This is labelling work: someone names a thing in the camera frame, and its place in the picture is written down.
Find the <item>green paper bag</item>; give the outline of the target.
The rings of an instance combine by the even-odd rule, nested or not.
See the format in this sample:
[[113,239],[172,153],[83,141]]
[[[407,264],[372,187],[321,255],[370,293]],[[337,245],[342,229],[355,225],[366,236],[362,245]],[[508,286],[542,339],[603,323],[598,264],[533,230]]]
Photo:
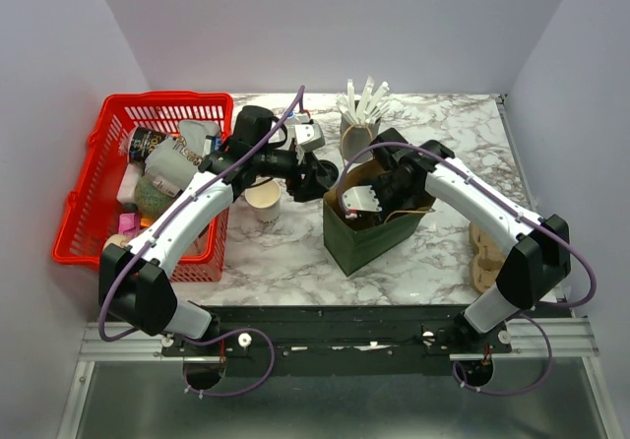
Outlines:
[[[339,184],[323,197],[324,245],[343,273],[355,273],[377,257],[409,238],[422,218],[432,211],[435,198],[424,188],[426,177],[435,168],[435,156],[451,157],[454,153],[436,140],[429,140],[420,147],[431,153],[423,154],[408,149],[408,141],[394,128],[375,137],[372,143],[359,151],[348,163],[369,159],[356,168],[346,169]],[[386,218],[380,213],[359,213],[356,219],[347,219],[342,208],[342,195],[348,188],[371,185],[377,178],[401,164],[410,164],[416,174],[422,203],[416,210],[399,210]]]

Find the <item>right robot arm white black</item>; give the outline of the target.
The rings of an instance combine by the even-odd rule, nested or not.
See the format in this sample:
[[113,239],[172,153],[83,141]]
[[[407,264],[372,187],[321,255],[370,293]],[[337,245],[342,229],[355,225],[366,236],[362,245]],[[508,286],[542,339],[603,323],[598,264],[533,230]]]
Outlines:
[[568,223],[558,215],[543,218],[503,196],[440,142],[413,146],[390,128],[370,143],[370,152],[386,170],[372,184],[386,216],[414,196],[439,199],[491,236],[506,256],[494,286],[454,326],[459,349],[478,350],[489,331],[532,308],[570,274]]

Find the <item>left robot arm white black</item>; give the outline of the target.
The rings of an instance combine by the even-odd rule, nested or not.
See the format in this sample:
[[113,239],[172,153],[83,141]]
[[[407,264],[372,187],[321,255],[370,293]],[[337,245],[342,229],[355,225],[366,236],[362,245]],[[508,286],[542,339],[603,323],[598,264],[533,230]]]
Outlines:
[[260,177],[283,180],[296,202],[322,198],[339,175],[333,163],[314,155],[324,144],[320,125],[305,110],[276,116],[260,106],[243,107],[232,134],[203,157],[191,182],[157,221],[125,246],[104,248],[98,320],[112,315],[135,331],[180,335],[194,353],[211,353],[219,340],[212,315],[177,297],[170,282],[174,269],[202,229]]

